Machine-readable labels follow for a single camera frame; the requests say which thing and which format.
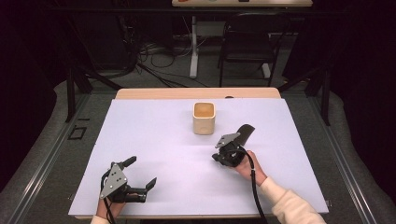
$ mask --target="person's arm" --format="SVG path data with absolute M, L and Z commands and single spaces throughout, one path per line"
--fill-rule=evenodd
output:
M 279 186 L 271 177 L 262 170 L 256 155 L 247 152 L 254 162 L 256 170 L 256 184 L 262 193 L 274 205 L 272 211 L 280 223 L 326 223 L 322 216 L 306 200 L 290 189 Z M 234 168 L 241 176 L 250 179 L 251 168 L 248 157 Z
M 122 208 L 125 206 L 126 203 L 111 203 L 109 200 L 108 204 L 110 205 L 110 211 L 114 218 L 116 218 Z M 91 224 L 109 224 L 107 221 L 107 209 L 105 206 L 105 201 L 103 199 L 99 199 L 98 207 L 96 209 L 96 215 L 92 217 Z

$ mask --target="black curtain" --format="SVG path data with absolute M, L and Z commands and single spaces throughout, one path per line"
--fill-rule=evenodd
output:
M 56 103 L 53 88 L 65 68 L 35 3 L 0 3 L 0 190 L 14 175 L 46 125 Z
M 130 0 L 132 7 L 172 8 L 170 0 Z M 173 17 L 169 15 L 145 15 L 137 17 L 138 32 L 143 38 L 173 49 Z
M 376 183 L 396 202 L 396 6 L 393 1 L 315 1 L 323 10 L 352 12 L 350 20 L 307 20 L 290 55 L 284 77 L 296 78 L 319 66 L 345 35 L 332 60 L 331 90 L 344 101 L 354 147 Z

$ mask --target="wooden table edge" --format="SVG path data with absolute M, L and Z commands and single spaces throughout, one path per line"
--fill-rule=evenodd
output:
M 219 99 L 234 98 L 276 98 L 280 99 L 277 88 L 142 88 L 121 89 L 116 100 L 127 99 Z

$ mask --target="human hand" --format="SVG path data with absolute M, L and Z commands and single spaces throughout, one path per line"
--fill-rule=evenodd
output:
M 253 160 L 254 169 L 256 170 L 256 184 L 258 186 L 260 186 L 262 184 L 262 182 L 264 182 L 264 180 L 267 178 L 267 175 L 262 170 L 262 167 L 260 166 L 259 161 L 257 160 L 257 157 L 254 154 L 254 152 L 247 150 L 247 154 Z M 248 180 L 251 179 L 251 176 L 250 176 L 251 175 L 251 166 L 250 166 L 248 156 L 245 155 L 245 157 L 244 157 L 244 159 L 242 159 L 241 163 L 239 163 L 239 165 L 237 165 L 234 169 L 244 178 L 246 178 Z
M 96 216 L 107 219 L 105 200 L 107 200 L 107 198 L 99 199 Z M 107 204 L 110 205 L 111 214 L 114 218 L 116 218 L 120 214 L 126 203 L 112 203 L 110 200 L 107 200 Z

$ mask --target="dark background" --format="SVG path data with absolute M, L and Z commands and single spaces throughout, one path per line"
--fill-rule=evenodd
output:
M 93 1 L 59 4 L 86 7 Z M 111 7 L 110 1 L 95 1 Z M 136 7 L 172 7 L 170 0 L 130 2 Z M 344 101 L 352 141 L 377 184 L 396 201 L 396 6 L 392 1 L 314 1 L 317 9 L 350 10 L 354 18 L 345 45 L 332 61 L 331 89 Z M 64 81 L 71 63 L 95 69 L 124 69 L 134 59 L 122 43 L 115 16 L 76 16 L 73 28 L 58 17 L 49 19 L 36 3 L 3 1 L 0 5 L 0 77 L 2 91 L 0 150 L 2 189 L 40 135 L 56 102 L 53 88 Z M 140 32 L 172 47 L 178 17 L 141 17 Z M 348 20 L 306 20 L 284 76 L 304 74 L 326 60 L 340 27 Z

